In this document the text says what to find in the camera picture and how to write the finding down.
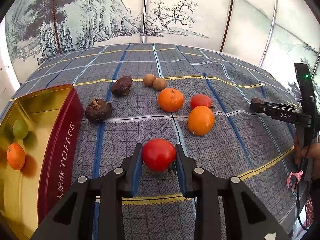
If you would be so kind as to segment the person's right hand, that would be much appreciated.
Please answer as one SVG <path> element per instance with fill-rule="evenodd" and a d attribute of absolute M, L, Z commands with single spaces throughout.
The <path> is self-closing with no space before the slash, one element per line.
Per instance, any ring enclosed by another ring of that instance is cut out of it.
<path fill-rule="evenodd" d="M 294 156 L 296 165 L 298 165 L 301 159 L 304 157 L 306 159 L 312 158 L 313 164 L 315 166 L 319 166 L 319 142 L 313 143 L 310 146 L 306 146 L 305 148 L 301 148 L 299 145 L 297 132 L 295 133 L 293 142 L 294 142 L 293 156 Z"/>

